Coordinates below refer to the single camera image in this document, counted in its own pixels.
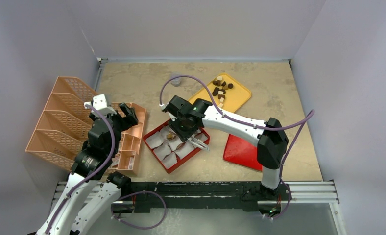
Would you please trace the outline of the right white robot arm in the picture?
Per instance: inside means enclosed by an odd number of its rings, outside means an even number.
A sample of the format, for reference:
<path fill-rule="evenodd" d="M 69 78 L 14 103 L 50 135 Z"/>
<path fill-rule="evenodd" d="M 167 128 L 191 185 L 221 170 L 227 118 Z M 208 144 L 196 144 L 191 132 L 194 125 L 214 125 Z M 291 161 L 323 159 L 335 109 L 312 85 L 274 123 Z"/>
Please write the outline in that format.
<path fill-rule="evenodd" d="M 168 104 L 161 104 L 160 107 L 163 112 L 170 114 L 168 125 L 181 141 L 191 139 L 199 128 L 210 128 L 236 136 L 255 146 L 256 160 L 263 168 L 261 195 L 272 199 L 279 194 L 280 166 L 289 139 L 277 119 L 249 119 L 223 110 L 201 98 L 189 103 L 176 95 Z"/>

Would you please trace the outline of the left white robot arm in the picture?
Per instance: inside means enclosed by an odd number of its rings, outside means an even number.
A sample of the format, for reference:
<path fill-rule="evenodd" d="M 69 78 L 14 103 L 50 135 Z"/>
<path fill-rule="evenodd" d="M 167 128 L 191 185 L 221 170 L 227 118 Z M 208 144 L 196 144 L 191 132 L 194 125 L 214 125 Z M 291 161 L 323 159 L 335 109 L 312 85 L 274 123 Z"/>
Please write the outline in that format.
<path fill-rule="evenodd" d="M 119 104 L 124 116 L 109 104 L 91 101 L 86 102 L 85 107 L 91 109 L 89 117 L 93 121 L 92 127 L 81 151 L 74 159 L 61 198 L 37 230 L 38 235 L 70 233 L 85 199 L 111 165 L 112 157 L 118 151 L 122 132 L 139 123 L 135 109 L 126 103 Z"/>

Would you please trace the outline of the metal serving tongs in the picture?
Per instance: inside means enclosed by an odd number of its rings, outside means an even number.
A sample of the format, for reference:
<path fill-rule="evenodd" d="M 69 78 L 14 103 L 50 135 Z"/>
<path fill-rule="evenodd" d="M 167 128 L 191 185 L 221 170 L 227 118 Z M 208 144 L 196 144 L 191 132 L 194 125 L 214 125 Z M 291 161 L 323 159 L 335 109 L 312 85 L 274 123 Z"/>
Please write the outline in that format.
<path fill-rule="evenodd" d="M 187 139 L 187 142 L 193 145 L 194 147 L 200 148 L 202 150 L 210 151 L 210 148 L 203 141 L 197 139 L 194 136 L 191 136 Z"/>

